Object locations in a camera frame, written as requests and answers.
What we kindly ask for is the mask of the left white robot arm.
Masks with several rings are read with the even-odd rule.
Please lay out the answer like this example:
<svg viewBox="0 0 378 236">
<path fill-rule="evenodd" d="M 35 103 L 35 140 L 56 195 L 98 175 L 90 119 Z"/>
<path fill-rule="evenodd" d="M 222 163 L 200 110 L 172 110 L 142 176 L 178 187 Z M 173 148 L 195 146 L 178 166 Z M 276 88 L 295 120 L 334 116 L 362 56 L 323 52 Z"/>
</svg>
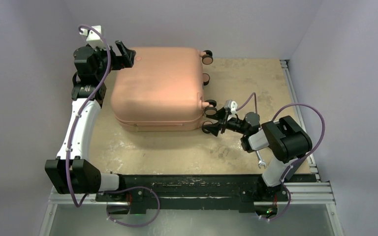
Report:
<svg viewBox="0 0 378 236">
<path fill-rule="evenodd" d="M 120 174 L 102 173 L 89 162 L 89 147 L 96 119 L 101 111 L 112 70 L 133 66 L 136 52 L 115 42 L 120 51 L 92 48 L 89 44 L 73 53 L 76 72 L 72 77 L 72 113 L 62 147 L 55 159 L 47 160 L 45 172 L 60 194 L 93 194 L 108 191 L 114 201 L 127 195 Z"/>
</svg>

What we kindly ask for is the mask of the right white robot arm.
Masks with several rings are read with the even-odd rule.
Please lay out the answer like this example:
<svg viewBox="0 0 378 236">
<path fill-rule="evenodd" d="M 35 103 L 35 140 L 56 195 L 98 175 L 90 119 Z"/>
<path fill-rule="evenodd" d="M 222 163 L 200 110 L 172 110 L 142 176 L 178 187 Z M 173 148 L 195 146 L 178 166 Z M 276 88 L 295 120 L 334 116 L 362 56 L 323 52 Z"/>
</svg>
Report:
<svg viewBox="0 0 378 236">
<path fill-rule="evenodd" d="M 240 119 L 237 115 L 232 116 L 228 109 L 221 108 L 214 115 L 207 115 L 207 118 L 217 122 L 203 124 L 201 129 L 204 133 L 218 136 L 230 130 L 242 134 L 240 141 L 244 151 L 258 153 L 264 148 L 272 151 L 274 159 L 266 165 L 256 190 L 258 197 L 263 200 L 275 195 L 275 187 L 281 185 L 288 166 L 313 148 L 308 134 L 291 116 L 261 124 L 260 116 L 255 112 L 248 112 Z"/>
</svg>

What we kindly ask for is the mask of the pink suitcase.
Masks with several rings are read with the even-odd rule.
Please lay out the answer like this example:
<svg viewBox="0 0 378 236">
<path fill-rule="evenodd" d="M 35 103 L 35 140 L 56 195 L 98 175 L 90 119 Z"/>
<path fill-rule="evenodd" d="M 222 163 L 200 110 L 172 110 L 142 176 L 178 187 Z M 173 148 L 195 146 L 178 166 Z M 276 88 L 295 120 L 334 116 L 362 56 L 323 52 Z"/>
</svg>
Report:
<svg viewBox="0 0 378 236">
<path fill-rule="evenodd" d="M 210 81 L 203 66 L 210 50 L 191 47 L 134 47 L 131 68 L 118 71 L 110 99 L 119 125 L 132 132 L 198 129 L 212 103 L 203 87 Z"/>
</svg>

